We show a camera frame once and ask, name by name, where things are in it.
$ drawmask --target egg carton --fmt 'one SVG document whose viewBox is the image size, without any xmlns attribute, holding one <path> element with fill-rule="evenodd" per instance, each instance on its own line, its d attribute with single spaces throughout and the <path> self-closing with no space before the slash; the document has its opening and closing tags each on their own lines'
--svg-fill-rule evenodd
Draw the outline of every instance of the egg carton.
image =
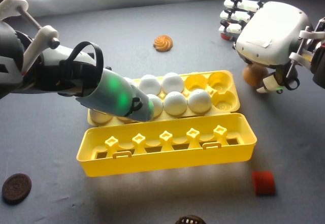
<svg viewBox="0 0 325 224">
<path fill-rule="evenodd" d="M 239 113 L 94 127 L 77 160 L 88 176 L 247 161 L 256 136 Z"/>
<path fill-rule="evenodd" d="M 197 113 L 191 111 L 187 107 L 186 111 L 178 116 L 173 116 L 168 114 L 166 111 L 162 111 L 162 113 L 158 117 L 154 118 L 152 121 L 230 113 L 235 112 L 239 109 L 240 103 L 235 87 L 234 78 L 231 72 L 221 70 L 203 73 L 190 73 L 181 74 L 180 77 L 184 81 L 185 85 L 185 88 L 182 92 L 185 98 L 188 100 L 189 95 L 193 90 L 198 88 L 203 89 L 211 97 L 211 108 L 204 113 Z M 157 79 L 161 84 L 164 77 L 157 77 Z M 138 86 L 141 79 L 134 79 L 133 81 Z M 157 96 L 164 103 L 166 95 L 167 94 L 161 90 Z M 93 126 L 111 126 L 134 123 L 134 121 L 124 117 L 111 117 L 103 115 L 103 118 L 105 121 L 103 123 L 97 123 L 93 121 L 90 116 L 90 110 L 88 109 L 87 120 L 88 123 Z"/>
</svg>

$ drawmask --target robotic arm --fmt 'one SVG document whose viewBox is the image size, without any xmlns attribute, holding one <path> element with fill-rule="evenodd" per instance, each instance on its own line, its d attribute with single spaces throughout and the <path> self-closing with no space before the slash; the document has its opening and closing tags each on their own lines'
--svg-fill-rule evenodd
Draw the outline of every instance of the robotic arm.
<svg viewBox="0 0 325 224">
<path fill-rule="evenodd" d="M 234 41 L 246 63 L 275 69 L 262 79 L 258 92 L 298 88 L 296 65 L 310 70 L 313 81 L 325 88 L 325 18 L 313 29 L 307 15 L 288 4 L 225 0 L 224 5 L 221 36 Z"/>
<path fill-rule="evenodd" d="M 104 68 L 101 49 L 81 42 L 74 49 L 60 45 L 58 31 L 41 27 L 28 13 L 26 0 L 0 3 L 0 99 L 9 93 L 56 92 L 75 96 L 87 108 L 149 121 L 153 104 L 148 96 L 123 77 Z M 35 38 L 13 30 L 2 20 L 21 15 L 39 31 Z M 91 45 L 93 53 L 82 52 Z"/>
</svg>

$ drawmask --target brown ball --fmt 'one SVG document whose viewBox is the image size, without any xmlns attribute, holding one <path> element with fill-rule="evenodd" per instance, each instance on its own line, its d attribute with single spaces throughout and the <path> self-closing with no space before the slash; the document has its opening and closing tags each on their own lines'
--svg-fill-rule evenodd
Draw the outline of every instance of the brown ball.
<svg viewBox="0 0 325 224">
<path fill-rule="evenodd" d="M 243 78 L 250 86 L 256 87 L 268 75 L 268 70 L 257 64 L 248 64 L 243 70 Z"/>
</svg>

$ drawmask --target yellow carton handle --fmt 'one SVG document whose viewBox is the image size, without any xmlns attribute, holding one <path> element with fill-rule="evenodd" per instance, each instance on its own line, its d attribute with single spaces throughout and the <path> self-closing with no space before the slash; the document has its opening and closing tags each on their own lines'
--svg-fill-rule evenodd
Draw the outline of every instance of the yellow carton handle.
<svg viewBox="0 0 325 224">
<path fill-rule="evenodd" d="M 113 153 L 113 159 L 116 159 L 118 156 L 127 156 L 130 158 L 132 156 L 132 153 L 131 151 L 122 151 L 122 152 Z"/>
<path fill-rule="evenodd" d="M 203 148 L 203 149 L 207 149 L 207 148 L 211 148 L 211 147 L 215 147 L 215 146 L 217 146 L 218 148 L 221 148 L 221 143 L 219 143 L 219 142 L 214 142 L 214 143 L 204 143 L 204 144 L 202 145 L 202 148 Z"/>
</svg>

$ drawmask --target gray table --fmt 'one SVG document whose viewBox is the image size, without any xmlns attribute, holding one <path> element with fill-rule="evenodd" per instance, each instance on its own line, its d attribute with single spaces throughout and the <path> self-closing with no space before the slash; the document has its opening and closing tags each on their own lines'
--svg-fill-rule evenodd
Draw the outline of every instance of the gray table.
<svg viewBox="0 0 325 224">
<path fill-rule="evenodd" d="M 274 0 L 304 10 L 315 25 L 325 0 Z M 32 179 L 28 198 L 0 202 L 0 222 L 172 224 L 185 214 L 207 223 L 323 223 L 325 220 L 325 91 L 299 68 L 301 86 L 282 95 L 256 94 L 243 82 L 245 63 L 218 34 L 223 0 L 39 19 L 61 44 L 93 41 L 106 65 L 123 76 L 226 69 L 233 73 L 243 113 L 258 142 L 250 161 L 88 178 L 76 160 L 86 109 L 56 94 L 11 94 L 0 100 L 0 182 L 22 172 Z M 30 35 L 32 27 L 12 25 Z M 168 53 L 154 38 L 174 40 Z M 255 197 L 251 171 L 271 170 L 278 194 Z"/>
</svg>

